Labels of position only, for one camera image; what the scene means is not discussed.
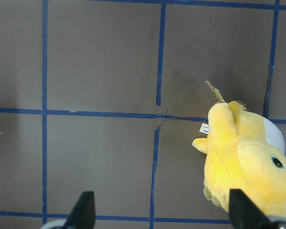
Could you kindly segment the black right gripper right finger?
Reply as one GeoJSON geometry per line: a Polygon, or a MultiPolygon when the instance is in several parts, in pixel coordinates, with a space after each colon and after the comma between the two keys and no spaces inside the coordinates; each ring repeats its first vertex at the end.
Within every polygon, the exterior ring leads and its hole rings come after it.
{"type": "Polygon", "coordinates": [[[270,219],[241,189],[229,191],[229,220],[234,229],[267,229],[270,219]]]}

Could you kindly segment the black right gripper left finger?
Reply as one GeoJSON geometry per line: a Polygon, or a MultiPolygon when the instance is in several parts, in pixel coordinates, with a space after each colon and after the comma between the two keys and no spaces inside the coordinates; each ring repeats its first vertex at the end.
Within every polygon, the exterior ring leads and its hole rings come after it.
{"type": "Polygon", "coordinates": [[[65,229],[93,229],[96,222],[95,198],[93,191],[81,193],[70,215],[64,223],[65,229]]]}

